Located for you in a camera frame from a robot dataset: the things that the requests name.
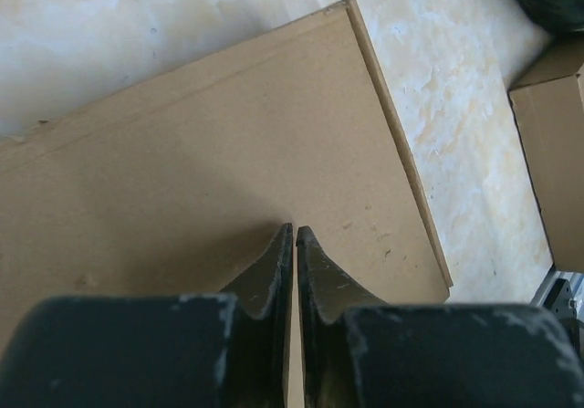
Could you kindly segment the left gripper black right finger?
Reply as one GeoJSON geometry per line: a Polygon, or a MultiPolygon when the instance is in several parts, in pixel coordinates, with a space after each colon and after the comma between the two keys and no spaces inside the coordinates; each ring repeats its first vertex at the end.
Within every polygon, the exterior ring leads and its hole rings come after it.
{"type": "Polygon", "coordinates": [[[297,286],[306,407],[358,407],[344,312],[384,301],[325,252],[308,226],[297,231],[297,286]]]}

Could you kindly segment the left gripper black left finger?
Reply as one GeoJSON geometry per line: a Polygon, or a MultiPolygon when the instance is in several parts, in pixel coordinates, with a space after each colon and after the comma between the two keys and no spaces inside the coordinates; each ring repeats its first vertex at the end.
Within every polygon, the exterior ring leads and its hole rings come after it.
{"type": "Polygon", "coordinates": [[[286,223],[218,296],[215,407],[287,404],[292,280],[293,225],[286,223]]]}

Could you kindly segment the brown cardboard box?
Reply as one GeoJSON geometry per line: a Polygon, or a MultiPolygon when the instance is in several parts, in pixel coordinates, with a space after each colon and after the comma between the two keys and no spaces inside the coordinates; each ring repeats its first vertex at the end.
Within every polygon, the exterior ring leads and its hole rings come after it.
{"type": "Polygon", "coordinates": [[[392,330],[452,284],[357,0],[1,144],[1,404],[215,407],[220,291],[293,225],[384,303],[347,309],[358,407],[437,384],[392,330]]]}

